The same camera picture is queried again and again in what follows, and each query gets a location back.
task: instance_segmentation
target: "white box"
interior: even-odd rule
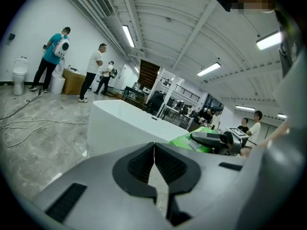
[[[94,101],[87,144],[98,155],[152,141],[168,143],[187,133],[122,100]]]

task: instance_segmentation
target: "pants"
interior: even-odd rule
[[[107,85],[109,84],[109,81],[110,81],[110,77],[102,77],[102,79],[99,82],[99,85],[98,85],[98,88],[97,88],[96,92],[98,93],[100,88],[101,88],[101,86],[103,84],[105,84],[105,88],[104,88],[104,91],[103,91],[102,94],[106,94],[106,92],[107,92]]]
[[[81,90],[80,90],[80,99],[81,100],[84,99],[84,95],[85,95],[87,89],[91,86],[92,82],[94,81],[95,76],[96,76],[95,73],[91,73],[91,72],[86,73],[85,80],[84,80],[82,87],[81,87]]]
[[[38,84],[38,81],[40,80],[40,78],[42,77],[45,69],[47,68],[47,73],[46,73],[46,77],[45,77],[45,82],[43,84],[43,89],[44,90],[48,89],[48,86],[49,86],[50,81],[51,81],[52,72],[54,71],[56,66],[57,66],[56,64],[52,64],[52,63],[46,61],[45,59],[42,59],[40,64],[39,64],[38,70],[35,74],[32,87],[35,87]]]

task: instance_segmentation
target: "green object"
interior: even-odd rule
[[[199,127],[198,129],[195,129],[194,131],[177,137],[176,139],[173,139],[169,142],[170,145],[188,149],[188,150],[193,150],[197,152],[203,152],[203,153],[208,153],[212,150],[210,147],[203,146],[196,141],[192,140],[191,134],[194,132],[206,132],[206,133],[216,133],[214,130],[206,128],[206,127]]]

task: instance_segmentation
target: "white cable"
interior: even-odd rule
[[[22,120],[22,121],[21,121],[21,119],[26,119],[26,118],[31,118],[32,120]],[[52,123],[62,123],[62,124],[72,124],[72,125],[87,125],[88,122],[85,121],[86,118],[89,119],[88,117],[84,117],[84,118],[82,119],[82,122],[69,122],[69,121],[56,121],[56,120],[49,120],[49,119],[38,119],[38,120],[35,120],[32,116],[27,116],[27,117],[21,117],[21,118],[17,119],[16,121],[8,122],[8,123],[5,124],[5,125],[1,125],[0,128],[3,129],[3,130],[1,131],[1,134],[2,134],[3,131],[4,131],[4,133],[3,133],[3,142],[4,142],[4,145],[5,145],[6,147],[8,147],[8,148],[11,148],[11,147],[14,147],[14,146],[17,146],[17,145],[21,144],[21,143],[24,142],[34,131],[37,131],[37,130],[39,130],[40,128],[42,128],[42,127],[44,127],[44,126],[51,125]],[[42,125],[41,127],[32,130],[22,141],[17,142],[16,144],[12,144],[12,145],[7,145],[7,144],[5,144],[4,136],[5,136],[5,134],[7,133],[7,131],[8,131],[9,129],[18,129],[18,128],[19,128],[19,129],[27,129],[27,128],[33,126],[36,122],[41,122],[41,121],[49,121],[49,123],[48,123],[48,124],[44,124],[44,125]],[[13,127],[13,125],[16,124],[16,123],[27,123],[27,122],[33,122],[33,123],[30,124],[30,125],[27,126],[27,127]]]

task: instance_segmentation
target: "ceiling light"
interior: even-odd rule
[[[130,30],[129,30],[129,27],[127,25],[123,25],[123,29],[124,29],[124,32],[126,34],[126,37],[128,38],[130,46],[134,48],[135,45],[134,45],[134,42],[133,42],[133,39],[132,39]]]
[[[279,113],[277,116],[278,116],[278,117],[280,117],[280,118],[283,118],[283,119],[286,119],[286,118],[287,118],[287,116],[286,116],[286,115],[281,114],[281,113]]]
[[[240,106],[240,105],[236,105],[236,108],[238,109],[243,109],[243,110],[249,110],[249,111],[255,111],[255,108],[252,107],[246,107],[246,106]]]
[[[256,45],[260,50],[271,47],[282,42],[282,34],[280,32],[274,32],[266,37],[258,40]]]
[[[197,76],[203,76],[215,69],[218,69],[219,67],[221,67],[221,65],[218,62],[215,62],[212,66],[208,67],[207,69],[201,71],[200,73],[197,74]]]

